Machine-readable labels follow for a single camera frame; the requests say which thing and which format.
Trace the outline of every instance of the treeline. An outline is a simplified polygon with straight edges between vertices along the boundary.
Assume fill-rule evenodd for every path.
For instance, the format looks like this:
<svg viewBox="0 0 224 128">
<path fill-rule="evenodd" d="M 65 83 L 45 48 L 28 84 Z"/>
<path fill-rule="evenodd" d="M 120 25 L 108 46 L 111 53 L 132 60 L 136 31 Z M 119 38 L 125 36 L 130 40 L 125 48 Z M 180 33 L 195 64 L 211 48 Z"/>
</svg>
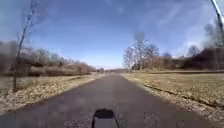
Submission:
<svg viewBox="0 0 224 128">
<path fill-rule="evenodd" d="M 17 42 L 0 41 L 1 75 L 13 75 L 17 50 Z M 23 46 L 18 70 L 19 76 L 68 76 L 89 74 L 95 68 L 84 62 L 65 59 L 46 49 Z"/>
<path fill-rule="evenodd" d="M 188 54 L 173 58 L 169 52 L 159 53 L 155 44 L 147 43 L 144 33 L 134 35 L 135 43 L 129 46 L 123 56 L 124 65 L 132 70 L 151 69 L 224 69 L 224 43 L 217 24 L 205 27 L 207 40 L 202 50 L 196 46 L 188 49 Z"/>
</svg>

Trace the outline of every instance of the brown grass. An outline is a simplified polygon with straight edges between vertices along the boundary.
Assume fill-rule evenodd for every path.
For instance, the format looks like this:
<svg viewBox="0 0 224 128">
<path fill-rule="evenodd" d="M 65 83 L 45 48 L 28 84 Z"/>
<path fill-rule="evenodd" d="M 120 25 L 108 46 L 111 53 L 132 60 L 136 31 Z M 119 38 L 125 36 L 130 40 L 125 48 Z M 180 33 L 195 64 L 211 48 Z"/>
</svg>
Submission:
<svg viewBox="0 0 224 128">
<path fill-rule="evenodd" d="M 58 95 L 102 76 L 103 75 L 22 78 L 19 83 L 20 87 L 23 87 L 23 89 L 20 89 L 16 93 L 8 93 L 5 96 L 0 96 L 0 114 Z"/>
<path fill-rule="evenodd" d="M 223 74 L 125 74 L 146 86 L 224 107 Z"/>
</svg>

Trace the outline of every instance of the dry grass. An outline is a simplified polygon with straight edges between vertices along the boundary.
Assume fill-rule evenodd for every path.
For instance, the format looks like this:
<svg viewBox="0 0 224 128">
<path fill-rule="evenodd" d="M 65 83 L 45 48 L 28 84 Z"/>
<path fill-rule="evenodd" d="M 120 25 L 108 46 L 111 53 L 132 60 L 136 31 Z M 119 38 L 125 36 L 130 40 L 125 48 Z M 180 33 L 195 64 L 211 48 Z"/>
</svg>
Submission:
<svg viewBox="0 0 224 128">
<path fill-rule="evenodd" d="M 224 102 L 224 75 L 223 74 L 123 74 L 124 77 L 135 81 L 139 87 L 149 93 L 165 99 L 167 102 L 177 104 L 189 111 L 194 111 L 206 119 L 224 126 L 224 111 L 219 108 L 209 107 L 197 100 L 208 104 Z"/>
<path fill-rule="evenodd" d="M 200 100 L 211 105 L 224 106 L 223 74 L 146 74 L 125 75 L 147 86 Z"/>
<path fill-rule="evenodd" d="M 100 77 L 103 75 L 22 78 L 19 81 L 19 87 L 23 89 L 0 96 L 0 114 L 58 95 Z"/>
</svg>

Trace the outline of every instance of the paved path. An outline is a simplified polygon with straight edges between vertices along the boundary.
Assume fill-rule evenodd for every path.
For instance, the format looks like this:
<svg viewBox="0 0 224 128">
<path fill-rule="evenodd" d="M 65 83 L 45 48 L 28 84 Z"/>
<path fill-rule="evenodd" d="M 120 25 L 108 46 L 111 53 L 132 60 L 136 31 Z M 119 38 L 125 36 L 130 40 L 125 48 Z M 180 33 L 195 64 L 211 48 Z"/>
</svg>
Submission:
<svg viewBox="0 0 224 128">
<path fill-rule="evenodd" d="M 193 112 L 110 75 L 0 116 L 0 128 L 90 128 L 96 109 L 112 109 L 121 128 L 208 128 Z"/>
</svg>

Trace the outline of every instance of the tree trunk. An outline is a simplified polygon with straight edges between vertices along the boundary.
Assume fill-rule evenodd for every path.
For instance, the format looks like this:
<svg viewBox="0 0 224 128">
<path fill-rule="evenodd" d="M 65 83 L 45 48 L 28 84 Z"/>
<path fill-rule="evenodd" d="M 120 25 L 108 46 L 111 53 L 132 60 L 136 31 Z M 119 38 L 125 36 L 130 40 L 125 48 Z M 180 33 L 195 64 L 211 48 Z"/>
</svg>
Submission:
<svg viewBox="0 0 224 128">
<path fill-rule="evenodd" d="M 16 92 L 17 91 L 17 76 L 18 76 L 18 68 L 19 68 L 19 61 L 20 61 L 20 51 L 22 48 L 22 44 L 23 41 L 25 39 L 25 34 L 26 34 L 26 28 L 23 29 L 23 33 L 22 33 L 22 38 L 19 42 L 19 46 L 18 46 L 18 51 L 16 54 L 16 60 L 15 60 L 15 72 L 14 72 L 14 77 L 13 77 L 13 87 L 12 87 L 12 91 Z"/>
</svg>

